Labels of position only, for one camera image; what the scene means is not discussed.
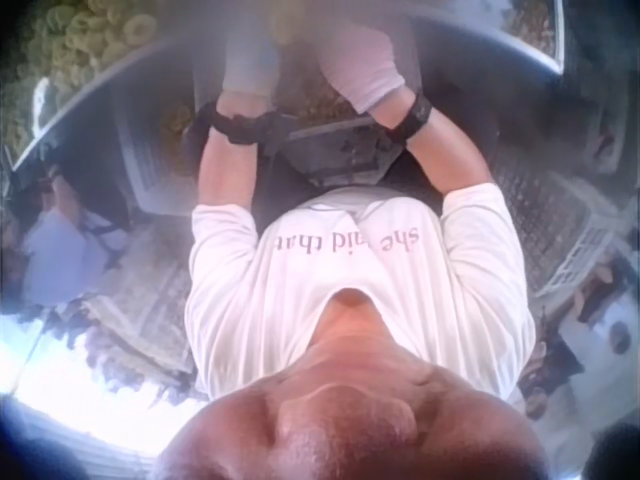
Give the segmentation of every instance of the person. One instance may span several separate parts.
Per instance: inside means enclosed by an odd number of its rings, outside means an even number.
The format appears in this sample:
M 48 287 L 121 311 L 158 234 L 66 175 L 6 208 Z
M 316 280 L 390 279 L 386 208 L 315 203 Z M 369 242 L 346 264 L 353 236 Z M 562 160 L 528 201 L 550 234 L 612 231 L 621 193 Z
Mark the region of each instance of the person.
M 99 288 L 126 249 L 128 233 L 85 209 L 58 169 L 42 213 L 24 238 L 2 250 L 2 311 L 55 307 Z
M 80 308 L 78 308 L 78 310 L 69 317 L 67 325 L 67 348 L 69 350 L 75 350 L 78 337 L 87 333 L 89 329 L 97 323 L 98 322 L 96 320 L 91 318 L 89 309 L 86 306 L 81 305 Z
M 265 30 L 236 29 L 221 116 L 270 108 L 278 62 Z M 389 37 L 347 22 L 315 42 L 331 85 L 397 133 L 420 93 Z M 185 323 L 214 400 L 155 478 L 548 478 L 536 435 L 505 402 L 535 344 L 514 224 L 467 135 L 437 109 L 415 118 L 406 146 L 444 196 L 441 218 L 399 192 L 349 187 L 282 212 L 262 235 L 264 202 L 298 195 L 276 158 L 279 186 L 258 202 L 261 146 L 213 125 Z

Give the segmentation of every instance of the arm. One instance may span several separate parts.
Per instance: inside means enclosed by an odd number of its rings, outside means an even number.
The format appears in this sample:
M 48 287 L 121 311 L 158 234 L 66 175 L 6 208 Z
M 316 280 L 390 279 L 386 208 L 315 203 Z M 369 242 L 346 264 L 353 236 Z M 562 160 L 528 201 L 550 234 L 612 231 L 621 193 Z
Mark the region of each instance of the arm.
M 406 86 L 390 93 L 370 110 L 382 126 L 393 129 L 406 117 L 416 95 Z M 492 182 L 487 163 L 471 139 L 441 112 L 407 144 L 431 184 L 443 195 Z
M 353 23 L 338 25 L 331 33 L 323 36 L 317 45 L 318 58 L 329 83 L 359 113 L 370 113 L 384 127 L 397 127 L 416 96 L 398 72 L 389 37 Z M 408 149 L 433 186 L 445 195 L 491 182 L 478 148 L 435 109 L 429 123 L 410 139 Z
M 266 25 L 249 10 L 238 18 L 229 38 L 220 114 L 257 118 L 271 106 L 280 63 Z M 205 206 L 238 205 L 250 210 L 256 185 L 257 145 L 232 145 L 211 130 L 204 149 L 198 185 Z
M 217 106 L 222 115 L 248 118 L 259 117 L 267 107 L 264 97 L 234 92 L 223 92 Z M 227 137 L 212 129 L 200 167 L 199 203 L 212 207 L 239 205 L 250 210 L 257 163 L 257 145 L 232 145 Z
M 54 177 L 51 181 L 51 187 L 53 189 L 53 208 L 62 213 L 71 225 L 77 227 L 82 216 L 82 206 L 78 202 L 76 192 L 62 175 Z

